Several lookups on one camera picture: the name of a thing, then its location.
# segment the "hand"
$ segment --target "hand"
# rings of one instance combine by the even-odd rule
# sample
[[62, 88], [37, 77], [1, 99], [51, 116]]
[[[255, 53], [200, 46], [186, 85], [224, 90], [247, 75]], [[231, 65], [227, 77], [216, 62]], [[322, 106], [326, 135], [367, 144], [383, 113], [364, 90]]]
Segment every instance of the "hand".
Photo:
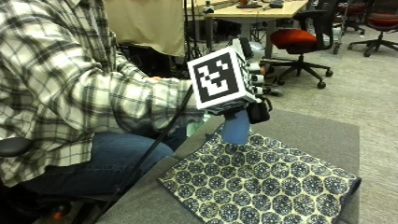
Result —
[[260, 67], [259, 67], [259, 74], [260, 74], [262, 76], [264, 76], [264, 74], [266, 74], [266, 68], [264, 68], [264, 66], [260, 66]]
[[160, 77], [142, 77], [142, 79], [146, 79], [146, 78], [150, 78], [150, 79], [157, 80], [157, 81], [162, 80]]

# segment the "shirt sleeve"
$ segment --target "shirt sleeve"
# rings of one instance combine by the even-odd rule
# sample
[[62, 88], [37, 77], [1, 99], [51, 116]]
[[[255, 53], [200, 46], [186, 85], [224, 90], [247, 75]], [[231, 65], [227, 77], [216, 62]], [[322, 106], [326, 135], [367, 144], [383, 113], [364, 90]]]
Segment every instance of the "shirt sleeve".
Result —
[[115, 69], [125, 76], [137, 76], [137, 78], [147, 77], [135, 64], [125, 59], [123, 54], [118, 50], [115, 51]]
[[[190, 81], [142, 78], [121, 55], [117, 71], [105, 73], [55, 14], [34, 4], [0, 18], [2, 64], [38, 100], [37, 108], [46, 107], [46, 113], [83, 132], [138, 133], [146, 125], [160, 130], [180, 107]], [[176, 125], [200, 118], [191, 96]]]

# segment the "gray table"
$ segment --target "gray table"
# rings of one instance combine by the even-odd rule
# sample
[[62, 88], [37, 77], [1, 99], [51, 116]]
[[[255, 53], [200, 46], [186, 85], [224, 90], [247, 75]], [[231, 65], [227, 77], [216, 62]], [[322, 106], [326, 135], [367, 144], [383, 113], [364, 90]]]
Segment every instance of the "gray table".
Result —
[[[153, 167], [137, 185], [103, 214], [98, 223], [199, 223], [162, 188], [157, 178], [180, 158], [200, 147], [204, 142], [204, 134], [211, 133], [222, 122], [222, 117], [212, 117], [207, 120], [180, 145], [172, 158], [164, 158]], [[358, 174], [359, 129], [356, 126], [274, 110], [271, 120], [252, 125], [252, 130]], [[351, 224], [358, 223], [358, 194], [344, 210], [342, 220]]]

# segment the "hexagon pattern fabric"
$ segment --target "hexagon pattern fabric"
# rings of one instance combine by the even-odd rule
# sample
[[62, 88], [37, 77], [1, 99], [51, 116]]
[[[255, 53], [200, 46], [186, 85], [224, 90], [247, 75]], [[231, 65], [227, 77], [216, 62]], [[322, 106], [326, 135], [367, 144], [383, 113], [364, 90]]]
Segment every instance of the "hexagon pattern fabric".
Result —
[[207, 224], [335, 223], [359, 178], [279, 141], [250, 132], [220, 142], [219, 129], [160, 176], [182, 206]]

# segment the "plaid shirt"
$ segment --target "plaid shirt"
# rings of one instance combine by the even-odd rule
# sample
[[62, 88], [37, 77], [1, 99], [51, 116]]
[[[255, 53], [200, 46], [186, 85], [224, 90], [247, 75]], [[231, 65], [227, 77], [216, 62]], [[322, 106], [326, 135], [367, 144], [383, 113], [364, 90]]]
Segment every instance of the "plaid shirt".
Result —
[[[115, 51], [102, 1], [1, 0], [0, 139], [34, 141], [21, 157], [0, 159], [5, 185], [89, 161], [97, 132], [164, 127], [190, 81], [143, 77]], [[176, 125], [200, 118], [191, 98]]]

